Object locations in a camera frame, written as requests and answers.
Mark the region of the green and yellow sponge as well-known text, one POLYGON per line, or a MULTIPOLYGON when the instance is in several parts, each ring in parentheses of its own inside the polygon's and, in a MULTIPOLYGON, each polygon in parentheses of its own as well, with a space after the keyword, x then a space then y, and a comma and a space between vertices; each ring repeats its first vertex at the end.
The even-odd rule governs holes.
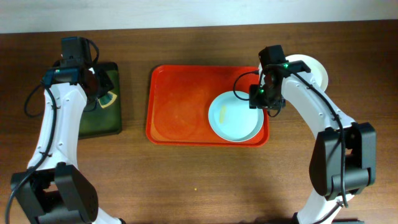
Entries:
POLYGON ((98 98, 98 103, 100 107, 107 108, 116 101, 117 97, 117 94, 112 91, 108 91, 104 96, 98 98))

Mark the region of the light blue plate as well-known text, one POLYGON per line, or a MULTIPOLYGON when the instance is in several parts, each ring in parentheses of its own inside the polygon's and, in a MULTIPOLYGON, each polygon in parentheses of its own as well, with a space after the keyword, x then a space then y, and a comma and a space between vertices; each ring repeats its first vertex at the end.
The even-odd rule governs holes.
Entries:
POLYGON ((233 91, 227 91, 211 102, 208 121, 220 138, 229 142, 244 142, 260 132, 264 123, 264 112, 250 109, 248 101, 240 100, 233 91))

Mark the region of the white plate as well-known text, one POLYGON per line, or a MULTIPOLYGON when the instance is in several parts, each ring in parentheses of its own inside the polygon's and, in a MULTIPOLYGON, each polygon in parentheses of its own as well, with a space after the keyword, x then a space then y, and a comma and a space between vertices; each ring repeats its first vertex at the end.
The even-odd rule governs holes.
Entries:
POLYGON ((328 86, 328 74, 325 67, 315 58, 303 55, 303 54, 293 54, 286 57, 289 62, 294 62, 298 60, 302 60, 305 64, 311 69, 311 72, 314 75, 316 83, 319 87, 325 91, 328 86))

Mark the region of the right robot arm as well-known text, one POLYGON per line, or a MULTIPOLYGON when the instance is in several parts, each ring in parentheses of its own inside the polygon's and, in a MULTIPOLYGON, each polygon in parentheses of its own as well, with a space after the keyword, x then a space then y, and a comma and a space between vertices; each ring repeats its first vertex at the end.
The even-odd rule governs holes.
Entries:
POLYGON ((289 61, 281 45, 258 54, 259 82, 249 107, 280 113, 289 102, 315 136, 309 165, 313 190, 292 223, 333 223, 342 208, 376 180, 376 130, 342 112, 302 60, 289 61))

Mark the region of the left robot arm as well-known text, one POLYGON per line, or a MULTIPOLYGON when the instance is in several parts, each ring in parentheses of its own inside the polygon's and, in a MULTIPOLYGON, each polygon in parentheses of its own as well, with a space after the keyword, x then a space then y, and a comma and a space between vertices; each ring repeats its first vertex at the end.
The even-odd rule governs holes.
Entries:
POLYGON ((11 177, 10 201, 31 223, 121 223, 99 206, 94 186, 79 171, 77 144, 121 131, 118 66, 99 63, 95 43, 65 37, 62 57, 39 83, 45 109, 25 172, 11 177))

